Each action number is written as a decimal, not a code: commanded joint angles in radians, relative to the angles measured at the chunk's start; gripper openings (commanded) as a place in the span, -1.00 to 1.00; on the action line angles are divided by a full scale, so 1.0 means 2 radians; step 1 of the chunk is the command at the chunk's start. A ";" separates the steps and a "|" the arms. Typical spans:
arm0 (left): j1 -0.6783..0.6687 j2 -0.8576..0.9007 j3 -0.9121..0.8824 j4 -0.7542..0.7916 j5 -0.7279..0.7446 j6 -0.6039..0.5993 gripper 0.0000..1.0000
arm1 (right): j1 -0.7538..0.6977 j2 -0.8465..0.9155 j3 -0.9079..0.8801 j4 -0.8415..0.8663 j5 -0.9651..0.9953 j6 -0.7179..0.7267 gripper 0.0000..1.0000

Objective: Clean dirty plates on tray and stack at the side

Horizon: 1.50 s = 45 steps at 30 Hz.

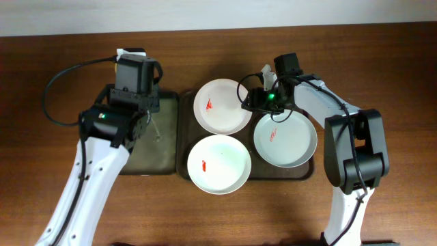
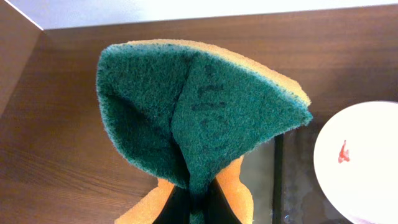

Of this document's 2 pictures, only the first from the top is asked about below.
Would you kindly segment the white plate top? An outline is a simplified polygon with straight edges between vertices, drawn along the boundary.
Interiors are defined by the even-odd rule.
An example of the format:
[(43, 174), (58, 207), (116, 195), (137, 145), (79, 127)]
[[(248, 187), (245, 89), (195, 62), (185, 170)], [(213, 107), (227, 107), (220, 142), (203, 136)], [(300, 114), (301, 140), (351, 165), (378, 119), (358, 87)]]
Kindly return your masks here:
[(215, 79), (196, 93), (193, 111), (197, 122), (208, 132), (231, 135), (242, 130), (250, 121), (252, 113), (241, 107), (238, 99), (245, 99), (248, 90), (231, 79)]

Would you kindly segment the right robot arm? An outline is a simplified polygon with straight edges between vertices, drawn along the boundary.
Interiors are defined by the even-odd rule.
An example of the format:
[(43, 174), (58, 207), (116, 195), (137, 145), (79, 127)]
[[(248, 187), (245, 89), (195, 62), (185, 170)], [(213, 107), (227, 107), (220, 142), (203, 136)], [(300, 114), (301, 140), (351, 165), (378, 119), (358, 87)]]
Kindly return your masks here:
[(333, 200), (318, 245), (362, 245), (369, 199), (390, 169), (382, 116), (351, 105), (319, 76), (304, 73), (295, 53), (276, 57), (274, 67), (255, 73), (262, 86), (240, 96), (241, 107), (271, 118), (299, 108), (324, 129), (324, 171)]

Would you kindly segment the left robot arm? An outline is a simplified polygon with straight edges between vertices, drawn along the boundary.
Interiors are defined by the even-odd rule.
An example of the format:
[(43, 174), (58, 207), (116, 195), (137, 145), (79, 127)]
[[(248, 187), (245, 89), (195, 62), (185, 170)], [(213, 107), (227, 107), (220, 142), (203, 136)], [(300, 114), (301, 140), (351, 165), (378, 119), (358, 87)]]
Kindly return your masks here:
[(160, 110), (163, 69), (156, 59), (142, 48), (124, 48), (108, 61), (115, 82), (73, 122), (79, 130), (73, 168), (38, 245), (92, 244), (113, 183)]

